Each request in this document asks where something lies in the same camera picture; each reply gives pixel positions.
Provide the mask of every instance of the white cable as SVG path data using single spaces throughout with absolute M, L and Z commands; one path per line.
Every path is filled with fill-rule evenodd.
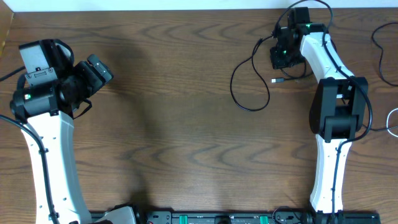
M 390 129 L 388 129 L 388 121 L 390 120 L 390 115 L 392 114 L 392 112 L 394 112 L 394 111 L 396 111 L 396 110 L 398 110 L 398 108 L 393 109 L 393 110 L 388 114 L 388 116 L 387 116 L 387 121 L 386 121 L 386 128 L 387 128 L 387 131 L 388 131 L 392 136 L 395 136 L 396 138 L 398 138 L 398 135 L 392 133 L 392 132 L 390 131 Z

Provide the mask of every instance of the wooden tabletop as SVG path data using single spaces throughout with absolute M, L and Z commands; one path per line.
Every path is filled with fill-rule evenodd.
M 315 77 L 271 84 L 283 75 L 272 69 L 269 49 L 276 41 L 268 40 L 255 63 L 271 91 L 269 106 L 243 111 L 229 93 L 233 68 L 271 33 L 282 11 L 17 13 L 0 76 L 23 65 L 18 45 L 39 39 L 63 40 L 77 62 L 96 54 L 113 71 L 114 80 L 90 98 L 93 108 L 75 120 L 75 157 L 90 210 L 128 201 L 174 210 L 303 208 L 317 159 L 308 123 Z M 310 13 L 312 21 L 329 20 L 325 9 Z M 334 13 L 330 32 L 339 56 L 368 80 L 373 127 L 385 126 L 388 112 L 398 106 L 398 88 L 377 75 L 380 51 L 370 36 L 377 26 L 398 21 L 396 9 Z M 377 34 L 386 50 L 384 73 L 395 83 L 397 34 L 397 26 Z M 1 114 L 12 116 L 16 80 L 1 83 Z M 266 89 L 249 64 L 238 70 L 233 88 L 244 106 L 266 101 Z M 0 136 L 0 222 L 32 223 L 36 203 L 26 143 L 20 130 L 3 122 Z M 353 144 L 343 186 L 345 210 L 377 210 L 383 223 L 396 222 L 397 143 L 380 132 Z

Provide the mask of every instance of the cable plug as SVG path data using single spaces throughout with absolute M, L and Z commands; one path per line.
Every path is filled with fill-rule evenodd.
M 284 82 L 285 78 L 273 78 L 271 79 L 271 83 L 280 83 L 280 82 Z

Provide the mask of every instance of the white backdrop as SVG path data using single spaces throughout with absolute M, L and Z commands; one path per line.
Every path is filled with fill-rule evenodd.
M 337 7 L 398 7 L 398 0 L 324 0 Z M 4 0 L 14 12 L 285 8 L 296 0 Z M 300 6 L 323 7 L 308 1 Z

